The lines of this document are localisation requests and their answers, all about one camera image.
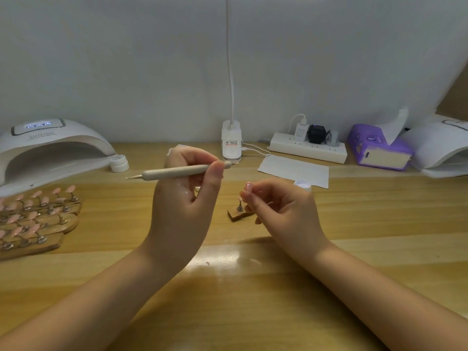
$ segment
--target hand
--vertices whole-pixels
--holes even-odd
[[[247,203],[246,210],[257,214],[255,223],[263,223],[276,242],[303,267],[330,245],[311,192],[285,180],[267,179],[247,183],[240,195]]]
[[[172,148],[164,167],[210,164],[204,174],[160,180],[153,197],[153,215],[144,251],[175,274],[200,248],[211,223],[224,162],[202,149]],[[200,186],[198,196],[193,192]]]

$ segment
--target black adapter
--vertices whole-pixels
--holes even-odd
[[[322,144],[327,137],[327,131],[322,125],[311,124],[309,126],[307,136],[309,137],[309,142],[314,144]]]

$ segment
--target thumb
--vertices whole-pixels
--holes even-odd
[[[224,161],[218,160],[210,165],[203,177],[202,186],[194,204],[197,209],[213,212],[219,189],[221,188],[221,179],[223,178]]]
[[[274,226],[279,214],[265,203],[259,196],[254,193],[241,192],[241,197],[244,202],[255,212],[258,218],[262,221],[265,227],[270,230]]]

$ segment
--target purple tissue box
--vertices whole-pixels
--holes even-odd
[[[368,124],[354,124],[348,144],[359,165],[403,171],[414,151],[400,138],[388,145],[382,129]]]

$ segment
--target white power strip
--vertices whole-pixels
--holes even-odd
[[[284,133],[273,135],[270,151],[337,162],[338,164],[344,164],[348,156],[344,143],[340,143],[340,146],[334,148],[325,144],[298,142],[294,140],[294,135]]]

